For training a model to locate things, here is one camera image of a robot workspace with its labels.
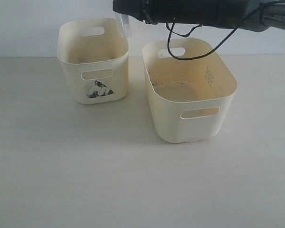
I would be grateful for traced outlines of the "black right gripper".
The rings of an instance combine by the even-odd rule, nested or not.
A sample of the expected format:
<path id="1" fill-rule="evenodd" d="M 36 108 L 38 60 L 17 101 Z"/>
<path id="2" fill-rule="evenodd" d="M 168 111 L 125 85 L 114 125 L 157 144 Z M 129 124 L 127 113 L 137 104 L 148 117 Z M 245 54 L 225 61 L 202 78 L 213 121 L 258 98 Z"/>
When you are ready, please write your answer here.
<path id="1" fill-rule="evenodd" d="M 146 24 L 234 26 L 247 14 L 250 0 L 114 0 L 113 11 Z"/>

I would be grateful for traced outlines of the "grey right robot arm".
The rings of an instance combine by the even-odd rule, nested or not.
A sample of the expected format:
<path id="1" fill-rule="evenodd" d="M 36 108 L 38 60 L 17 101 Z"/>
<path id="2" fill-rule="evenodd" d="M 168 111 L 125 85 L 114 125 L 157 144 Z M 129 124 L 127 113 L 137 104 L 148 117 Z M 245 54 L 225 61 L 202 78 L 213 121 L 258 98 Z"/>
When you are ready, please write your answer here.
<path id="1" fill-rule="evenodd" d="M 263 32 L 285 30 L 285 0 L 114 0 L 113 11 L 138 21 Z"/>

